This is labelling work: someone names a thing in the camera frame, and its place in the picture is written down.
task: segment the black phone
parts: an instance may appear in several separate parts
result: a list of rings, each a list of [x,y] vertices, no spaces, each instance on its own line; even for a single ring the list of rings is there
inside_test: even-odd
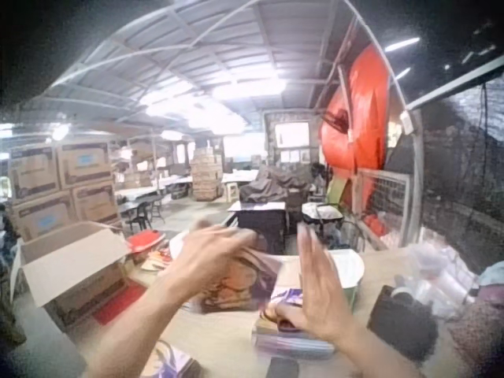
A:
[[[299,364],[296,360],[273,357],[269,363],[266,378],[297,378],[299,376]]]

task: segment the red object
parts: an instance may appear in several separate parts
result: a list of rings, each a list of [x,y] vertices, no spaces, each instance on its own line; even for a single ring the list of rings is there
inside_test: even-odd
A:
[[[375,214],[365,217],[364,223],[368,225],[372,233],[376,236],[384,236],[388,233],[385,225],[381,223],[381,220]]]
[[[93,313],[93,318],[101,325],[106,325],[113,321],[117,315],[125,311],[130,305],[136,302],[146,288],[138,283],[129,281],[128,287],[121,293],[110,299],[102,308]]]
[[[141,254],[150,250],[165,239],[163,232],[155,230],[143,230],[128,238],[128,245],[132,254]]]

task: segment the chair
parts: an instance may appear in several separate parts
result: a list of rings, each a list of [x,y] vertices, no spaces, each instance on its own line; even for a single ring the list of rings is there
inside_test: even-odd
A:
[[[150,207],[149,202],[142,202],[139,204],[139,207],[136,208],[136,217],[134,217],[131,220],[126,220],[126,224],[129,224],[130,230],[132,230],[133,233],[133,224],[138,224],[140,227],[140,230],[145,230],[147,229],[147,225],[149,225],[149,228],[152,229],[152,224],[150,224],[149,220],[149,207]]]
[[[166,223],[165,218],[161,214],[161,211],[163,210],[163,202],[162,201],[163,201],[164,197],[165,196],[162,194],[162,191],[161,191],[161,194],[159,195],[159,199],[152,202],[152,206],[150,207],[150,220],[152,220],[154,217],[156,217],[156,218],[161,218],[163,223]]]

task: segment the box flap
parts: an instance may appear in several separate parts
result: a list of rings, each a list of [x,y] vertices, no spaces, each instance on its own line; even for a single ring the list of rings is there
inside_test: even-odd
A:
[[[75,227],[62,228],[22,246],[31,257],[23,270],[37,306],[44,306],[129,252],[124,241],[106,226],[92,222],[74,226],[80,226],[80,232],[78,228],[69,231]]]

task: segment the red mat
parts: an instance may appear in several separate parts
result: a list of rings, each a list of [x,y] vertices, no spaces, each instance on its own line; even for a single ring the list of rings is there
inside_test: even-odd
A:
[[[128,287],[93,313],[93,317],[101,325],[108,324],[140,298],[145,293],[145,290],[144,286],[129,281]]]

